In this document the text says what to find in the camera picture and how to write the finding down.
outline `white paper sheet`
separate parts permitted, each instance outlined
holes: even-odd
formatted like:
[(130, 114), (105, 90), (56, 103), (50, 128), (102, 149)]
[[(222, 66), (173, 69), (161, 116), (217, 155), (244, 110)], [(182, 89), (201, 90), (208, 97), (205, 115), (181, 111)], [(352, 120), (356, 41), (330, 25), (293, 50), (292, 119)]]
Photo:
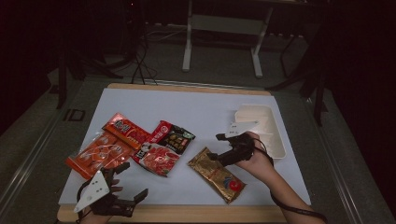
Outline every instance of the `white paper sheet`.
[[(236, 110), (242, 104), (271, 106), (287, 151), (286, 158), (275, 160), (275, 167), (300, 197), (310, 204), (273, 96), (104, 89), (84, 143), (90, 141), (117, 112), (121, 112), (148, 132), (152, 132), (161, 119), (174, 123), (196, 135), (176, 166), (166, 178), (154, 175), (130, 160), (131, 167), (117, 175), (120, 185), (124, 186), (124, 190), (119, 193), (120, 198), (132, 200), (141, 190), (148, 189), (148, 197), (142, 204), (224, 205), (226, 203), (223, 199), (187, 165), (187, 162), (204, 147), (217, 153), (231, 149), (227, 142), (218, 141), (216, 134), (227, 131), (234, 121)], [(262, 182), (235, 165), (227, 166), (227, 169), (247, 184), (241, 195), (230, 205), (274, 204), (269, 189)], [(78, 189), (84, 181), (78, 173), (72, 171), (59, 204), (76, 204)]]

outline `table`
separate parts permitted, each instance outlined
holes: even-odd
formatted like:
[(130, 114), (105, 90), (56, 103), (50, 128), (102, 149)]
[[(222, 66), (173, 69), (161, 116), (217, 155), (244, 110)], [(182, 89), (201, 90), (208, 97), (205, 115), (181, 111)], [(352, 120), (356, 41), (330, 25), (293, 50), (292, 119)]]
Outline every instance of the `table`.
[[(134, 105), (132, 102), (136, 99), (136, 97), (140, 97), (141, 93), (145, 94), (145, 99), (142, 99), (143, 106), (146, 106), (145, 111), (138, 111), (138, 110), (133, 110)], [(122, 113), (129, 113), (127, 114), (128, 118), (130, 118), (132, 121), (137, 121), (137, 124), (140, 122), (143, 122), (143, 120), (138, 119), (139, 116), (145, 115), (146, 118), (151, 118), (153, 115), (158, 115), (155, 110), (150, 110), (152, 108), (157, 108), (157, 105), (151, 105), (152, 97), (159, 97), (161, 96), (166, 97), (166, 96), (177, 96), (181, 95), (180, 99), (183, 99), (183, 97), (187, 96), (187, 99), (191, 99), (192, 102), (194, 100), (203, 100), (205, 101), (210, 101), (209, 99), (213, 99), (216, 104), (210, 104), (210, 103), (202, 103), (201, 104), (206, 104), (206, 106), (212, 106), (211, 108), (214, 111), (227, 111), (228, 114), (232, 114), (233, 108), (238, 107), (238, 105), (235, 105), (235, 103), (240, 103), (240, 102), (245, 102), (245, 103), (258, 103), (258, 102), (269, 102), (271, 104), (273, 112), (276, 117), (278, 129), (281, 132), (281, 135), (283, 136), (283, 144), (285, 146), (285, 149), (287, 150), (287, 157), (285, 159), (276, 161), (276, 169), (287, 179), (288, 182), (292, 185), (292, 187), (300, 194), (300, 196), (307, 202), (310, 203), (309, 196), (306, 192), (306, 188), (304, 186), (304, 181), (302, 180), (300, 170), (298, 168), (297, 162), (294, 158), (293, 151), (291, 149), (291, 145), (289, 142), (289, 138), (287, 137), (286, 130), (284, 128), (284, 124), (282, 121), (282, 118), (280, 117), (280, 113), (278, 111), (278, 108), (276, 106), (276, 101), (274, 98), (265, 91), (240, 91), (240, 90), (221, 90), (221, 89), (205, 89), (205, 88), (191, 88), (191, 87), (166, 87), (166, 86), (139, 86), (139, 85), (128, 85), (128, 84), (111, 84), (104, 90), (104, 93), (101, 97), (101, 100), (96, 108), (95, 114), (92, 118), (92, 123), (90, 125), (89, 130), (87, 131), (86, 139), (90, 139), (92, 133), (98, 131), (98, 129), (101, 128), (103, 125), (103, 116), (109, 116), (114, 113), (114, 111), (119, 111), (121, 110)], [(222, 104), (217, 103), (218, 99), (223, 99)], [(196, 110), (197, 108), (193, 108), (193, 105), (189, 105), (189, 109)], [(127, 110), (131, 109), (134, 112), (132, 113), (131, 111), (127, 112), (127, 110), (123, 110), (127, 108)], [(189, 119), (186, 116), (182, 115), (169, 115), (170, 112), (173, 111), (172, 106), (168, 106), (167, 108), (160, 107), (160, 109), (163, 109), (163, 114), (164, 118), (166, 119), (174, 119), (177, 118), (178, 123), (180, 126), (185, 127), (186, 129), (190, 129), (189, 131), (193, 133), (197, 133), (197, 139), (195, 139), (191, 145), (189, 146), (189, 149), (183, 154), (182, 160), (189, 160), (191, 156), (195, 154), (195, 152), (192, 150), (195, 147), (198, 147), (199, 144), (204, 141), (205, 144), (209, 144), (209, 148), (211, 148), (212, 144), (217, 144), (218, 141), (214, 140), (216, 143), (213, 143), (211, 141), (208, 141), (210, 136), (214, 136), (214, 133), (220, 133), (221, 131), (225, 131), (225, 128), (227, 127), (230, 117), (224, 117), (223, 114), (210, 114), (209, 117), (212, 119), (210, 120), (202, 120), (200, 119), (200, 116), (202, 113), (198, 113), (195, 116), (196, 119), (200, 120), (201, 123), (213, 123), (213, 120), (216, 120), (217, 126), (210, 127), (210, 129), (207, 130), (207, 132), (202, 133), (199, 128), (195, 127), (198, 125), (195, 125), (194, 127), (191, 126), (191, 124), (195, 123), (196, 120), (194, 119)], [(152, 129), (155, 124), (157, 123), (158, 120), (156, 119), (145, 119), (143, 128), (149, 130)], [(142, 171), (139, 170), (141, 167), (132, 167), (133, 170), (132, 172), (124, 172), (124, 173), (130, 173), (132, 174), (145, 174)], [(177, 199), (178, 201), (181, 202), (175, 202), (175, 198), (180, 197), (180, 195), (184, 195), (183, 192), (180, 192), (179, 195), (176, 197), (172, 198), (172, 196), (169, 196), (169, 199), (166, 199), (167, 201), (165, 203), (162, 202), (156, 202), (152, 198), (148, 196), (145, 201), (142, 202), (142, 204), (139, 204), (135, 211), (134, 211), (134, 216), (132, 218), (128, 217), (113, 217), (112, 221), (115, 222), (285, 222), (285, 219), (280, 211), (280, 209), (277, 206), (274, 206), (274, 203), (272, 200), (270, 200), (269, 197), (269, 192), (265, 192), (265, 186), (264, 185), (258, 185), (254, 181), (251, 181), (251, 179), (248, 178), (247, 175), (243, 175), (243, 172), (241, 173), (241, 169), (238, 169), (237, 167), (234, 167), (232, 172), (240, 177), (243, 181), (248, 182), (247, 183), (247, 188), (244, 189), (244, 192), (239, 196), (239, 198), (233, 202), (230, 205), (226, 205), (225, 202), (217, 196), (217, 194), (211, 190), (211, 188), (206, 184), (205, 181), (203, 181), (200, 178), (195, 178), (195, 177), (189, 177), (189, 183), (186, 184), (185, 186), (188, 186), (189, 184), (193, 184), (195, 187), (199, 187), (199, 189), (202, 189), (203, 192), (207, 193), (207, 197), (210, 198), (210, 201), (205, 200), (205, 195), (204, 196), (199, 196), (201, 199), (196, 199), (196, 201), (200, 202), (194, 202), (194, 204), (189, 204), (190, 202), (188, 200), (183, 199)], [(184, 169), (183, 166), (179, 165), (174, 168), (174, 170), (171, 172), (170, 177), (168, 178), (174, 178), (173, 180), (177, 180), (179, 176), (184, 176), (184, 174), (193, 174), (192, 170), (189, 169)], [(124, 173), (120, 174), (120, 179), (128, 178), (128, 174), (124, 175)], [(149, 180), (143, 180), (142, 181), (148, 181), (147, 183), (150, 183), (150, 181), (162, 181), (163, 183), (166, 183), (166, 180), (163, 177), (156, 178), (158, 176), (153, 175), (152, 178)], [(73, 200), (75, 199), (75, 191), (79, 188), (78, 183), (81, 184), (84, 180), (82, 177), (77, 175), (77, 173), (72, 172), (66, 186), (64, 187), (64, 193), (61, 196), (60, 199), (60, 210), (58, 212), (58, 218), (59, 220), (63, 222), (73, 222), (74, 220), (77, 219), (77, 215), (74, 214), (73, 209), (74, 205)], [(146, 185), (143, 187), (148, 188), (148, 195), (150, 193), (153, 193), (157, 198), (158, 194), (156, 194), (155, 190), (150, 191), (150, 188), (152, 186)], [(136, 191), (140, 191), (139, 187), (137, 186), (136, 183), (132, 185), (132, 188), (135, 188)], [(126, 192), (126, 195), (135, 195), (135, 193), (130, 192), (128, 193), (128, 188), (124, 188), (123, 192)], [(260, 192), (260, 190), (263, 190), (263, 194), (251, 194), (251, 192)], [(249, 198), (259, 198), (261, 200), (260, 203), (251, 203)]]

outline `white plastic container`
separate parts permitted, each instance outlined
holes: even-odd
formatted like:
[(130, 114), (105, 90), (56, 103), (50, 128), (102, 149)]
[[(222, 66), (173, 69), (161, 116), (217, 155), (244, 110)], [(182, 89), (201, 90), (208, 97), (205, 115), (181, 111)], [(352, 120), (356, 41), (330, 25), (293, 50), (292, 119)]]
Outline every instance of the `white plastic container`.
[(268, 155), (273, 159), (285, 158), (286, 150), (283, 146), (276, 120), (270, 106), (241, 105), (235, 113), (235, 122), (256, 120), (259, 124), (250, 129), (250, 131), (259, 135), (260, 140), (265, 144)]

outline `snack bag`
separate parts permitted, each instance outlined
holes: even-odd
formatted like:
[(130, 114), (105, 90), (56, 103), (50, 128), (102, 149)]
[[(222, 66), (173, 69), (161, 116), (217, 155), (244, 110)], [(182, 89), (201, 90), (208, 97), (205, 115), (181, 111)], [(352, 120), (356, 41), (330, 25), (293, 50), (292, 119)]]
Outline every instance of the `snack bag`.
[(69, 156), (66, 164), (90, 179), (102, 167), (115, 168), (130, 158), (132, 148), (114, 134), (102, 132), (82, 151)]
[(195, 135), (161, 120), (147, 143), (132, 158), (156, 175), (167, 176)]
[(146, 139), (150, 136), (148, 132), (128, 120), (121, 113), (116, 113), (103, 127), (110, 133), (116, 135), (126, 144), (138, 150)]
[(155, 143), (144, 143), (132, 158), (152, 173), (167, 176), (180, 158), (180, 155), (177, 155), (169, 147), (163, 147)]
[(190, 141), (194, 138), (195, 135), (189, 131), (165, 120), (161, 120), (148, 141), (150, 143), (157, 143), (164, 147), (169, 147), (178, 155), (181, 155), (189, 145)]
[(188, 165), (203, 177), (226, 203), (231, 203), (239, 196), (246, 184), (218, 161), (210, 160), (206, 155), (210, 152), (209, 148), (205, 147), (189, 161)]

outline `black cable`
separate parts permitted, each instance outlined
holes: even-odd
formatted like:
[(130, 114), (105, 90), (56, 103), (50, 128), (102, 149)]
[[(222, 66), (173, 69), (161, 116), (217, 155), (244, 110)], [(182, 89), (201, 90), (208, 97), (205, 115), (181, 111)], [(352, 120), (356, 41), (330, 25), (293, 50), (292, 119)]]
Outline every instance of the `black cable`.
[[(83, 183), (83, 184), (81, 185), (81, 187), (79, 188), (78, 193), (77, 193), (77, 202), (79, 202), (79, 199), (81, 198), (81, 192), (85, 189), (85, 187), (87, 187), (87, 186), (90, 184), (90, 182), (91, 182), (91, 180), (86, 181), (86, 182)], [(78, 212), (78, 220), (77, 220), (76, 222), (78, 223), (78, 221), (80, 221), (80, 220), (81, 220), (82, 218), (84, 218), (84, 217), (85, 217), (85, 216), (84, 216), (82, 210), (79, 211), (79, 212)]]
[(144, 50), (144, 54), (143, 54), (143, 57), (142, 57), (142, 59), (140, 60), (140, 62), (139, 62), (139, 60), (138, 60), (137, 57), (136, 57), (137, 67), (136, 67), (136, 69), (134, 70), (134, 74), (132, 75), (132, 80), (131, 80), (131, 83), (132, 83), (132, 84), (134, 84), (134, 77), (136, 76), (137, 70), (139, 70), (139, 73), (140, 73), (140, 76), (141, 76), (141, 78), (142, 78), (143, 84), (146, 85), (145, 79), (143, 78), (142, 68), (140, 67), (141, 64), (142, 64), (142, 62), (145, 60), (146, 54), (147, 54), (146, 47), (143, 46), (143, 50)]
[(148, 39), (148, 41), (150, 42), (160, 42), (162, 40), (165, 40), (168, 37), (171, 37), (173, 35), (178, 35), (181, 34), (183, 32), (187, 31), (186, 29), (182, 29), (179, 31), (153, 31), (148, 33), (148, 35), (154, 35), (154, 34), (164, 34), (165, 36), (161, 37), (161, 38), (157, 38), (157, 39)]
[[(149, 76), (151, 79), (154, 79), (156, 76), (158, 76), (158, 71), (157, 71), (157, 70), (155, 70), (154, 68), (148, 67), (144, 61), (142, 62), (142, 64), (145, 66), (146, 71), (148, 72), (148, 76)], [(153, 72), (155, 72), (155, 75), (154, 75), (154, 76), (150, 73), (149, 69), (152, 70)]]
[(128, 67), (130, 67), (132, 64), (134, 64), (134, 63), (133, 62), (129, 62), (123, 68), (120, 68), (119, 70), (114, 71), (114, 73), (118, 73), (120, 71), (123, 71), (123, 70), (127, 69)]
[(79, 217), (79, 218), (76, 220), (76, 223), (80, 223), (81, 220), (82, 220), (84, 217), (86, 217), (91, 211), (92, 211), (92, 210), (90, 210), (89, 212), (87, 212), (85, 215)]
[(281, 208), (283, 208), (283, 209), (285, 209), (285, 210), (287, 210), (287, 211), (290, 211), (290, 212), (293, 212), (293, 213), (297, 213), (297, 214), (300, 214), (300, 215), (303, 215), (303, 216), (317, 217), (317, 218), (322, 219), (325, 223), (328, 223), (327, 218), (326, 218), (325, 216), (323, 216), (321, 213), (317, 213), (317, 212), (313, 212), (313, 211), (308, 211), (308, 210), (304, 210), (304, 209), (301, 209), (301, 208), (295, 208), (295, 207), (287, 206), (287, 205), (283, 204), (282, 202), (280, 202), (280, 201), (273, 195), (272, 192), (270, 192), (270, 194), (271, 194), (271, 198), (273, 199), (274, 203), (275, 203), (277, 206), (279, 206), (279, 207), (281, 207)]
[[(255, 147), (255, 148), (258, 149), (262, 154), (264, 154), (268, 158), (268, 160), (271, 162), (271, 164), (274, 166), (274, 160), (268, 155), (267, 148), (266, 148), (265, 144), (258, 138), (252, 138), (252, 139), (256, 140), (256, 141), (259, 141), (262, 144), (262, 146), (264, 147), (264, 150), (261, 150), (258, 147)], [(317, 217), (317, 218), (322, 219), (325, 223), (328, 222), (327, 218), (324, 215), (322, 215), (321, 213), (317, 213), (317, 212), (314, 212), (314, 211), (308, 211), (308, 210), (304, 210), (304, 209), (301, 209), (301, 208), (295, 208), (295, 207), (287, 206), (287, 205), (283, 204), (282, 202), (280, 202), (274, 196), (274, 194), (272, 192), (270, 192), (270, 194), (271, 194), (271, 198), (274, 201), (274, 203), (277, 206), (279, 206), (279, 207), (281, 207), (281, 208), (283, 208), (283, 209), (285, 209), (287, 211), (294, 212), (294, 213), (297, 213), (297, 214), (300, 214), (300, 215), (304, 215), (304, 216)]]

